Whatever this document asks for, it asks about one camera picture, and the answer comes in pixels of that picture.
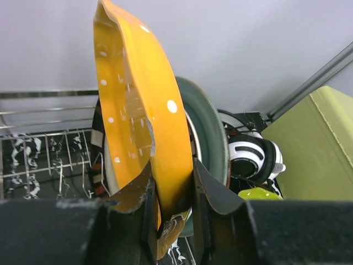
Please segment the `orange polka dot plate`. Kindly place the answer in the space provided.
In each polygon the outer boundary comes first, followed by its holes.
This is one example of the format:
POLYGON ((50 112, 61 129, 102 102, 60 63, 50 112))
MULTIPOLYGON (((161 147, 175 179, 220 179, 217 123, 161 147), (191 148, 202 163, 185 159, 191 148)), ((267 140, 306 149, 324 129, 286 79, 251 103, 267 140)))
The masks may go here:
MULTIPOLYGON (((153 33, 111 1, 98 2, 93 35, 103 128, 118 183, 125 187, 151 162, 158 261, 180 235, 191 210, 193 162, 179 88, 153 33)), ((103 134, 92 129, 96 153, 103 134)), ((98 183, 104 176, 102 167, 103 163, 92 166, 97 196, 103 193, 104 185, 98 183)))

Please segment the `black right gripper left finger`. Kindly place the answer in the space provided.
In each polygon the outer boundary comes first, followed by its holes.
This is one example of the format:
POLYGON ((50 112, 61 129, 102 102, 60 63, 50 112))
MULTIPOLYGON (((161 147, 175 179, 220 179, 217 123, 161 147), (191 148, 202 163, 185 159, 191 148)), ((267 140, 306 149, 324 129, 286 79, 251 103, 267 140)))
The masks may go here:
POLYGON ((157 192, 151 162, 104 202, 99 264, 157 263, 157 192))

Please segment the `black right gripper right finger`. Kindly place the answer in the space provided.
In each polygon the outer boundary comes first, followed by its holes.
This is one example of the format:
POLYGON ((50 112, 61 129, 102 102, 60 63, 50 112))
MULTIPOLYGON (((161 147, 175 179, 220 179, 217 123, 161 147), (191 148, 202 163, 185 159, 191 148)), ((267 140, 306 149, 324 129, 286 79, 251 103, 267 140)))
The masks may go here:
POLYGON ((259 264, 247 203, 193 160, 192 216, 196 264, 259 264))

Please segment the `lime green polka dot plate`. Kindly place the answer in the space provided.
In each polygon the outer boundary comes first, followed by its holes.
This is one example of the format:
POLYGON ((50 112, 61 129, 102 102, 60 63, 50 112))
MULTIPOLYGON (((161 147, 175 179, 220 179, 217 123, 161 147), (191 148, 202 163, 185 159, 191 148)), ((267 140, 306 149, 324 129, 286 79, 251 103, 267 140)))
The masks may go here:
POLYGON ((245 200, 283 200, 276 193, 260 187, 241 190, 238 196, 245 200))

